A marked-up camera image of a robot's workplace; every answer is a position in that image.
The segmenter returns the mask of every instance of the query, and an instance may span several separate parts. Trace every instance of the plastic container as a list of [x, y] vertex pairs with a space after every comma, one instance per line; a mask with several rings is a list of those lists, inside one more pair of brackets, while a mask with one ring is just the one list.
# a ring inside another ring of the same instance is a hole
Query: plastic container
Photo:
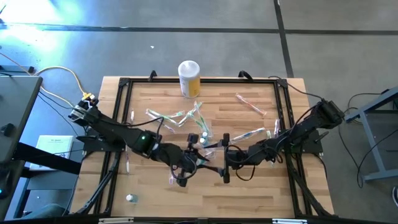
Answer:
[[138, 202], [138, 196], [137, 196], [137, 195], [134, 195], [134, 194], [128, 194], [128, 195], [126, 196], [126, 200], [127, 200], [128, 202], [131, 202], [131, 203], [137, 203], [137, 202]]
[[187, 98], [194, 98], [200, 92], [200, 67], [191, 60], [182, 62], [178, 66], [178, 75], [180, 77], [180, 86], [182, 95]]

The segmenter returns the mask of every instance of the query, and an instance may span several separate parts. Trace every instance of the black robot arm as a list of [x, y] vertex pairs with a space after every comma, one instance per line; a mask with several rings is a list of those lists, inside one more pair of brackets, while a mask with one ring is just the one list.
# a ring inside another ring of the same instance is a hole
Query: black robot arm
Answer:
[[[293, 147], [303, 146], [309, 141], [319, 141], [323, 138], [326, 134], [321, 136], [317, 134], [317, 139], [312, 139], [312, 136], [314, 132], [317, 132], [318, 128], [332, 129], [341, 124], [344, 113], [334, 102], [326, 100], [321, 100], [307, 112], [309, 111], [311, 111], [310, 114], [301, 123], [296, 123], [292, 128], [281, 131], [274, 138], [265, 139], [249, 146], [247, 151], [243, 151], [236, 146], [225, 146], [224, 170], [228, 170], [229, 167], [236, 170], [247, 165], [256, 166], [263, 160], [275, 162], [277, 156], [283, 150], [286, 155], [288, 172], [303, 190], [303, 194], [307, 196], [314, 210], [319, 215], [330, 215], [316, 200], [304, 180], [299, 176], [291, 160], [291, 153]], [[228, 183], [229, 174], [226, 171], [224, 171], [224, 174], [224, 182]]]

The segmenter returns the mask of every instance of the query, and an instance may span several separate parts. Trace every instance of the black desk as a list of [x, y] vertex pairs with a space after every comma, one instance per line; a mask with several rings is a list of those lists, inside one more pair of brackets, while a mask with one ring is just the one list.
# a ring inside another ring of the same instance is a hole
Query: black desk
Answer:
[[12, 124], [10, 135], [0, 134], [0, 165], [12, 170], [10, 195], [0, 200], [0, 220], [4, 220], [19, 177], [30, 177], [34, 172], [24, 169], [25, 162], [47, 166], [78, 175], [81, 164], [41, 151], [19, 142], [33, 104], [42, 84], [41, 77], [0, 77], [0, 126]]

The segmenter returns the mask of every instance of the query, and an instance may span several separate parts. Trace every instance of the small white object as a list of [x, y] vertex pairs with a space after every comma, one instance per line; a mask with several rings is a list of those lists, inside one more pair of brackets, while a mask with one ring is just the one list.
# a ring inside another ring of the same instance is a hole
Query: small white object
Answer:
[[178, 66], [180, 86], [182, 95], [187, 98], [194, 98], [200, 92], [200, 67], [191, 60], [186, 60]]
[[170, 185], [174, 184], [174, 177], [172, 174], [170, 174], [170, 177], [169, 177], [169, 184]]
[[126, 200], [127, 200], [128, 202], [136, 203], [136, 202], [138, 201], [138, 196], [137, 196], [137, 195], [134, 195], [134, 194], [128, 194], [128, 195], [126, 196]]
[[130, 163], [129, 163], [129, 161], [126, 162], [126, 171], [127, 171], [127, 174], [130, 174]]
[[131, 111], [130, 120], [131, 122], [134, 121], [134, 110]]

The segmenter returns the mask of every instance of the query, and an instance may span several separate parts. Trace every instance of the white jar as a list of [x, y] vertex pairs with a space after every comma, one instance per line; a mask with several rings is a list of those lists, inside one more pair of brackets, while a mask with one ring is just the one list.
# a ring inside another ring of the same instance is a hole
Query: white jar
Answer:
[[180, 86], [182, 95], [187, 98], [194, 98], [200, 92], [200, 67], [191, 60], [182, 62], [178, 66], [178, 75], [180, 77]]

